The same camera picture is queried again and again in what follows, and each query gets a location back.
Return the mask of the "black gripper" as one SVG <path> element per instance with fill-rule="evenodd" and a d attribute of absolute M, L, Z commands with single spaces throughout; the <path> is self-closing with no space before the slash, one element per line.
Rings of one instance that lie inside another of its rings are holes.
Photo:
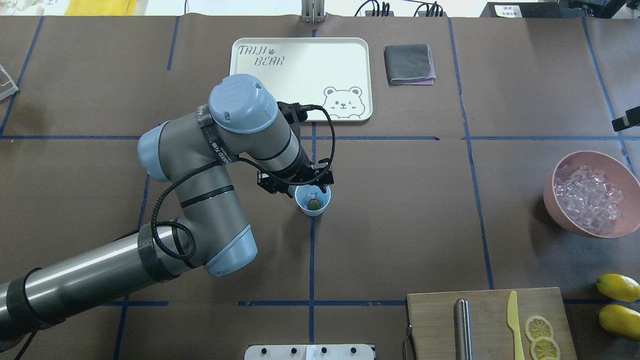
<path fill-rule="evenodd" d="M 334 184 L 331 164 L 335 155 L 335 129 L 330 120 L 329 113 L 321 105 L 300 103 L 277 102 L 278 109 L 291 130 L 291 135 L 286 147 L 274 160 L 282 160 L 284 155 L 295 155 L 291 160 L 286 159 L 284 167 L 279 170 L 268 168 L 266 161 L 257 159 L 256 184 L 270 194 L 286 194 L 290 198 L 294 196 L 294 186 L 313 185 L 320 187 L 320 191 L 326 194 L 329 185 Z M 307 120 L 307 113 L 321 111 L 327 118 L 332 132 L 331 153 L 328 158 L 315 163 L 311 161 L 301 142 L 301 123 Z"/>

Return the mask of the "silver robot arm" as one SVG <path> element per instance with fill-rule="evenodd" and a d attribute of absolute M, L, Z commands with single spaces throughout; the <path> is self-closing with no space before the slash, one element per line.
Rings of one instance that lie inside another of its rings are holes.
<path fill-rule="evenodd" d="M 252 230 L 226 166 L 257 170 L 270 194 L 293 197 L 293 187 L 333 184 L 334 155 L 312 162 L 300 139 L 307 112 L 321 105 L 275 100 L 263 82 L 233 74 L 204 105 L 144 133 L 137 145 L 148 175 L 169 187 L 150 223 L 97 249 L 48 268 L 34 268 L 1 285 L 1 350 L 66 319 L 203 267 L 221 277 L 258 254 Z"/>

